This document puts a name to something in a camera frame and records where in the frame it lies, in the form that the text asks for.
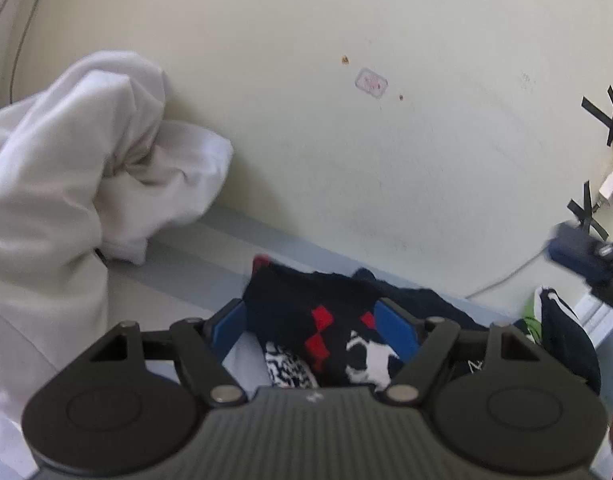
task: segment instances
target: sticker on wall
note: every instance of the sticker on wall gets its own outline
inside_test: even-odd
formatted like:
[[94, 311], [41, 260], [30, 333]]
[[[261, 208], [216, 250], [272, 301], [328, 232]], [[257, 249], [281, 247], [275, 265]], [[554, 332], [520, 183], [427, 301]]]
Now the sticker on wall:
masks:
[[373, 70], [363, 68], [355, 79], [355, 86], [367, 94], [373, 95], [376, 99], [380, 99], [389, 83]]

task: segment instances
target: white sheet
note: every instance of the white sheet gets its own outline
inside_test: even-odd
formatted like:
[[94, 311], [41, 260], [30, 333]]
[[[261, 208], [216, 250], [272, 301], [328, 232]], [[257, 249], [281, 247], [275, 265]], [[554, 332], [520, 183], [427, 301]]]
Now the white sheet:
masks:
[[[224, 182], [231, 144], [163, 121], [165, 101], [157, 66], [99, 52], [0, 110], [2, 434], [107, 330], [107, 269], [92, 250], [141, 263], [147, 237], [203, 214]], [[0, 438], [0, 459], [26, 475], [18, 448]]]

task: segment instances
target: silver screw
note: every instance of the silver screw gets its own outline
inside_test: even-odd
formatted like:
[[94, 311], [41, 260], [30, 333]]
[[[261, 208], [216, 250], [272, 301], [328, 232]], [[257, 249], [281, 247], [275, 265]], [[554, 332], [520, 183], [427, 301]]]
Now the silver screw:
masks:
[[211, 390], [211, 398], [221, 404], [224, 402], [235, 402], [242, 395], [242, 390], [233, 384], [221, 384]]
[[394, 386], [389, 386], [387, 390], [387, 397], [395, 402], [411, 402], [417, 399], [419, 395], [418, 389], [409, 384], [394, 384]]
[[611, 244], [606, 244], [598, 250], [598, 254], [600, 256], [603, 256], [604, 258], [606, 258], [607, 256], [610, 256], [612, 252], [613, 252], [613, 246]]

